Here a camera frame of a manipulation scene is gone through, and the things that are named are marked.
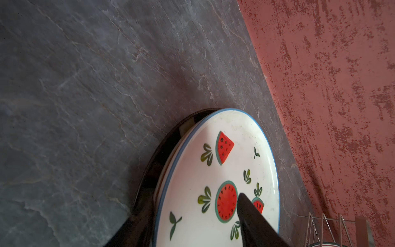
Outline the strawberry pattern white plate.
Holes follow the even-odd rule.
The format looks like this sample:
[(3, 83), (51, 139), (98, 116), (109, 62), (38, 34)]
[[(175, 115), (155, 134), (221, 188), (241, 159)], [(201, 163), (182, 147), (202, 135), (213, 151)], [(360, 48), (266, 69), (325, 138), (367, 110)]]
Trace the strawberry pattern white plate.
[(279, 230), (278, 175), (268, 140), (249, 114), (223, 109), (198, 122), (173, 157), (153, 246), (242, 246), (241, 193)]

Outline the plain cream white plate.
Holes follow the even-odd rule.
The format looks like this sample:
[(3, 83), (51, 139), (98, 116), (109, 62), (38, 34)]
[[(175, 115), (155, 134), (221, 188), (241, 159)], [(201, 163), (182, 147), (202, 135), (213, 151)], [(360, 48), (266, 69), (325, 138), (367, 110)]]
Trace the plain cream white plate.
[(180, 137), (176, 138), (176, 141), (178, 141), (178, 142), (173, 146), (173, 150), (169, 154), (169, 156), (164, 164), (164, 167), (161, 171), (161, 174), (160, 174), (160, 177), (159, 177), (159, 180), (158, 180), (158, 183), (157, 183), (154, 195), (153, 195), (153, 201), (156, 206), (158, 206), (158, 204), (159, 204), (161, 194), (163, 192), (164, 184), (166, 183), (167, 177), (169, 175), (169, 170), (172, 166), (173, 157), (176, 155), (178, 148), (183, 144), (185, 138), (188, 136), (188, 134), (194, 128), (194, 125), (195, 125), (194, 117), (190, 117), (183, 124), (180, 125), (180, 127), (178, 128), (178, 131), (176, 132), (176, 134), (179, 134)]

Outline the dark checkered rim plate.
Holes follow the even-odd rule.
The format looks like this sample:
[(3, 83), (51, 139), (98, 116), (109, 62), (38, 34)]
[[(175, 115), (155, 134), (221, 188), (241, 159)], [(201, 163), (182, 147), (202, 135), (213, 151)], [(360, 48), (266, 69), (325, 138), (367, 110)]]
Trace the dark checkered rim plate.
[(176, 148), (179, 141), (195, 124), (218, 110), (218, 108), (208, 108), (194, 112), (177, 123), (164, 137), (149, 160), (142, 180), (139, 184), (137, 193), (131, 201), (132, 212), (137, 210), (138, 203), (143, 196), (143, 191), (145, 189), (151, 190), (156, 188), (165, 163), (172, 151)]

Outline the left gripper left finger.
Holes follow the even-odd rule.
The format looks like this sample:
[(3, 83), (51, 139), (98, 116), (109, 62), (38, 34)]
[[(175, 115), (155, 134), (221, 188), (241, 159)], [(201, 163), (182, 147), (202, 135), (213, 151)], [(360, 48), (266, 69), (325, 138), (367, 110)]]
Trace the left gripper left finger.
[(154, 221), (154, 189), (142, 189), (132, 213), (107, 247), (148, 247), (152, 239)]

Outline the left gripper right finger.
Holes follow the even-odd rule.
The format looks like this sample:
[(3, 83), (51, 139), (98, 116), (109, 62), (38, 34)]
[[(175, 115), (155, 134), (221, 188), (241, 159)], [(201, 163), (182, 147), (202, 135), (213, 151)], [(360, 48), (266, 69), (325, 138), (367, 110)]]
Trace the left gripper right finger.
[(238, 196), (237, 213), (240, 220), (244, 247), (289, 246), (243, 193)]

